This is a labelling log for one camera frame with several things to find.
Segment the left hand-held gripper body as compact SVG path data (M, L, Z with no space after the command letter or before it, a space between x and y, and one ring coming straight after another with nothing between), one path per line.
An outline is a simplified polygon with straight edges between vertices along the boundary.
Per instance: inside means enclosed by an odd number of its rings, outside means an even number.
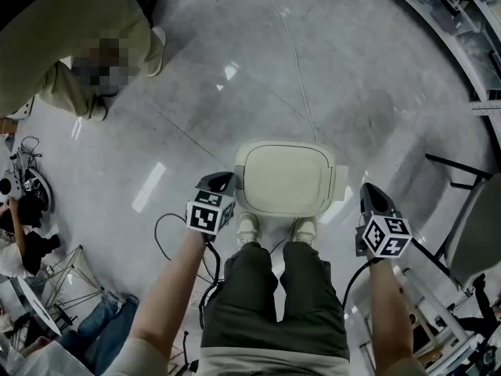
M186 226L216 236L234 216L236 175L216 172L204 176L186 203Z

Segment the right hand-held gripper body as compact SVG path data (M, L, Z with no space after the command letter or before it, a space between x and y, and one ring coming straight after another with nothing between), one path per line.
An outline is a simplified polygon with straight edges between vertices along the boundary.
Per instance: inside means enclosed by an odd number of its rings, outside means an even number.
M408 220L372 183L362 185L360 198L362 218L355 229L355 254L364 256L370 251L377 258L399 258L413 238Z

